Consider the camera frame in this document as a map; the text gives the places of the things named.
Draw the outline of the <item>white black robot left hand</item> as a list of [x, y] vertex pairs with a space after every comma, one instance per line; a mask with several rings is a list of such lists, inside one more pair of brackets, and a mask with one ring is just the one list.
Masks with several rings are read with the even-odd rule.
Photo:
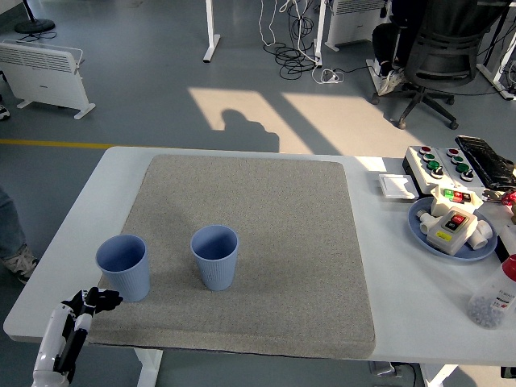
[[118, 291], [92, 287], [59, 303], [48, 321], [33, 369], [34, 386], [68, 386], [94, 315], [113, 310], [123, 298]]

